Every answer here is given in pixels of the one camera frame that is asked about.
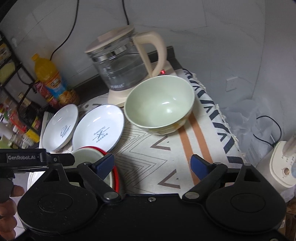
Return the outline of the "person's left hand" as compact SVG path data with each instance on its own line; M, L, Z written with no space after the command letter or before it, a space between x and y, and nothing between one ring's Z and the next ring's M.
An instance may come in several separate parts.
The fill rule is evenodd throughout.
M17 221L15 214L17 211L16 203L9 198L6 202L1 203L1 237L5 240L13 240L16 236L15 227Z

